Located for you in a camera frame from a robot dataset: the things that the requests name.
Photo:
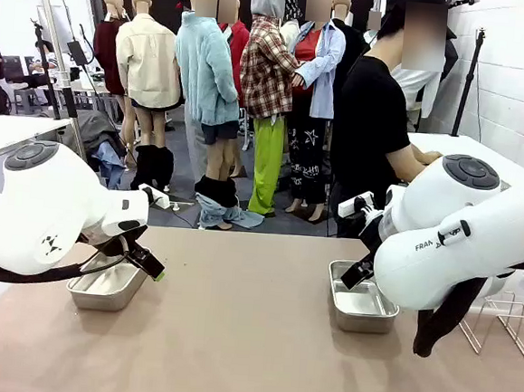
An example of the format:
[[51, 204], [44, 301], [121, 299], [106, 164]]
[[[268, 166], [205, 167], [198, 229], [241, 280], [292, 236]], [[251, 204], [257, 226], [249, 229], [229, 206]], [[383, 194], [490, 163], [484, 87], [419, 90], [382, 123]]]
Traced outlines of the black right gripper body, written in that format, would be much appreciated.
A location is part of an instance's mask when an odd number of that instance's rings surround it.
[[378, 247], [382, 244], [378, 226], [383, 218], [383, 211], [372, 207], [364, 207], [361, 211], [365, 217], [365, 226], [358, 238], [362, 244], [368, 249], [368, 255], [364, 258], [366, 260], [374, 260]]

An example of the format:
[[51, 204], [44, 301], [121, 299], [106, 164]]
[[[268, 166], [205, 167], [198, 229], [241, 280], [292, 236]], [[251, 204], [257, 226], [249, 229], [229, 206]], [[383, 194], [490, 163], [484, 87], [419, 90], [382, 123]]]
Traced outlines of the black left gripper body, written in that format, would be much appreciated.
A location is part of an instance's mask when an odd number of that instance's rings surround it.
[[125, 252], [128, 252], [129, 261], [140, 266], [151, 258], [149, 249], [138, 243], [138, 239], [146, 231], [147, 227], [143, 225], [114, 237], [101, 235], [95, 238], [89, 238], [87, 234], [81, 234], [81, 242], [92, 246], [98, 253], [109, 258], [121, 256]]

